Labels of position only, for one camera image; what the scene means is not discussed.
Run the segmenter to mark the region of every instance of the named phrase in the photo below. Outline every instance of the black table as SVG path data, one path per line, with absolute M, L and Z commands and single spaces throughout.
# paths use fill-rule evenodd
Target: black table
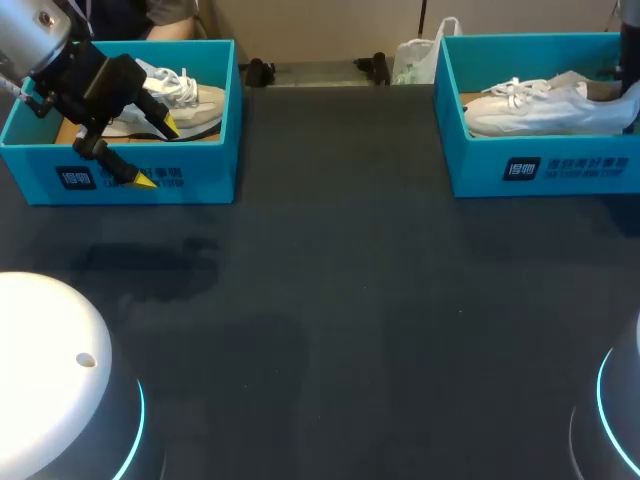
M 230 206 L 29 208 L 0 167 L 0 270 L 101 310 L 167 480 L 572 478 L 638 201 L 454 199 L 431 93 L 255 92 Z

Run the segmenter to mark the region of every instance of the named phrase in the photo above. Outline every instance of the blue cardboard box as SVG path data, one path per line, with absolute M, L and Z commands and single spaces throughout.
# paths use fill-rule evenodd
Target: blue cardboard box
M 640 135 L 474 138 L 460 101 L 513 77 L 597 79 L 618 64 L 619 42 L 617 33 L 445 38 L 434 103 L 455 196 L 640 192 Z
M 30 205 L 210 204 L 234 198 L 242 123 L 242 84 L 233 41 L 97 42 L 108 56 L 129 53 L 178 74 L 183 68 L 199 84 L 224 88 L 219 141 L 112 144 L 158 185 L 154 190 L 116 186 L 95 161 L 71 145 L 55 145 L 62 116 L 40 120 L 16 101 L 0 137 L 0 154 Z M 65 188 L 63 176 L 80 174 L 86 189 Z

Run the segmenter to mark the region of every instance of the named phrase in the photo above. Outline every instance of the robotic arm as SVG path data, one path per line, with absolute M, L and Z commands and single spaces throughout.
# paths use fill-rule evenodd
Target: robotic arm
M 16 78 L 31 77 L 39 102 L 0 75 L 5 87 L 39 118 L 52 108 L 82 125 L 73 149 L 97 160 L 124 185 L 155 188 L 137 167 L 107 147 L 101 135 L 126 105 L 135 104 L 167 139 L 178 130 L 165 105 L 143 88 L 146 73 L 129 55 L 106 57 L 91 42 L 69 41 L 71 21 L 53 0 L 0 0 L 0 68 Z

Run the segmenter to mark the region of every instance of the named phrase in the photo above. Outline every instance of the white dome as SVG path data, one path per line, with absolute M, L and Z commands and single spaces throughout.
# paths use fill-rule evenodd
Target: white dome
M 58 457 L 95 413 L 109 381 L 100 313 L 68 285 L 0 273 L 0 479 Z

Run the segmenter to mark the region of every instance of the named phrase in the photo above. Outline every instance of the white plastic bag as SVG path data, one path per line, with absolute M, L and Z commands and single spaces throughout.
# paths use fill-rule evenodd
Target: white plastic bag
M 396 59 L 393 64 L 393 84 L 405 85 L 408 83 L 433 83 L 436 78 L 436 66 L 438 65 L 438 53 L 440 42 L 444 37 L 447 24 L 453 23 L 453 36 L 462 35 L 462 27 L 455 17 L 447 17 L 440 24 L 435 40 L 422 40 L 416 38 L 403 43 L 396 51 Z

